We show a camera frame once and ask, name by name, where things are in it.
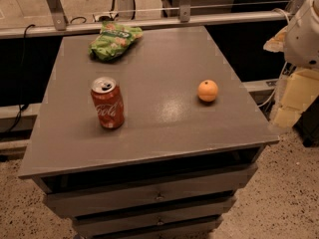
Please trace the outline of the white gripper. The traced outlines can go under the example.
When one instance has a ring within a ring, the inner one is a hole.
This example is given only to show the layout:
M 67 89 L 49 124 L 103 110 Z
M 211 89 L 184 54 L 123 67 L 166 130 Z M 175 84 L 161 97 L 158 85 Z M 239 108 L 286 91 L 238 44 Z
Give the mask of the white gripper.
M 285 61 L 298 68 L 287 81 L 272 123 L 293 127 L 319 97 L 319 0 L 306 0 L 287 27 L 270 38 L 263 49 L 284 51 Z

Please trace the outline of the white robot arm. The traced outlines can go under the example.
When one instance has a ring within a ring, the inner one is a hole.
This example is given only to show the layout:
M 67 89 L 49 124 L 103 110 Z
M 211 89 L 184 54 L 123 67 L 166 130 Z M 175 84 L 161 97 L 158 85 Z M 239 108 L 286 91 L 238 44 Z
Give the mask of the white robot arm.
M 263 46 L 284 54 L 295 66 L 289 77 L 280 77 L 272 123 L 293 127 L 319 96 L 319 0 L 306 0 L 289 23 Z

